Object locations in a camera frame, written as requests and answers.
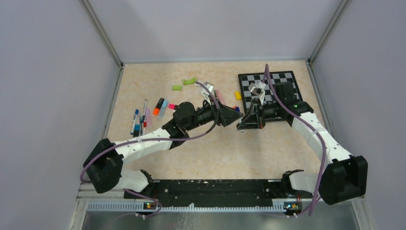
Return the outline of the pink translucent pen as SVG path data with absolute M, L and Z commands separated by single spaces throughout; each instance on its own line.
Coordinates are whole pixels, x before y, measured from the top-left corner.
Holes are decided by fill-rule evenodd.
M 225 104 L 224 98 L 218 89 L 215 90 L 215 95 L 221 104 Z

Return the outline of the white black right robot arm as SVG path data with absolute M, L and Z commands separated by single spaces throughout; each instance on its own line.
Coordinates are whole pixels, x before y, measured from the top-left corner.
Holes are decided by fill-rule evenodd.
M 363 156 L 353 156 L 324 128 L 312 107 L 297 99 L 291 82 L 274 84 L 277 99 L 265 103 L 268 85 L 259 81 L 248 86 L 254 97 L 239 130 L 262 129 L 269 119 L 281 118 L 295 129 L 320 159 L 317 174 L 304 170 L 287 171 L 282 177 L 281 192 L 294 197 L 300 191 L 320 196 L 332 205 L 365 195 L 368 163 Z

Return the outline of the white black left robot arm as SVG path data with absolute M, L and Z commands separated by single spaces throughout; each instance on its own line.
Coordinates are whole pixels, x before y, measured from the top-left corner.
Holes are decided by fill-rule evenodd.
M 87 182 L 98 194 L 120 187 L 148 198 L 154 190 L 151 176 L 144 170 L 124 172 L 126 163 L 176 148 L 193 139 L 188 131 L 209 122 L 226 127 L 242 117 L 241 112 L 221 103 L 210 105 L 204 101 L 202 107 L 195 108 L 190 102 L 182 102 L 176 106 L 172 119 L 155 131 L 125 141 L 100 140 L 83 163 L 82 174 L 88 176 Z

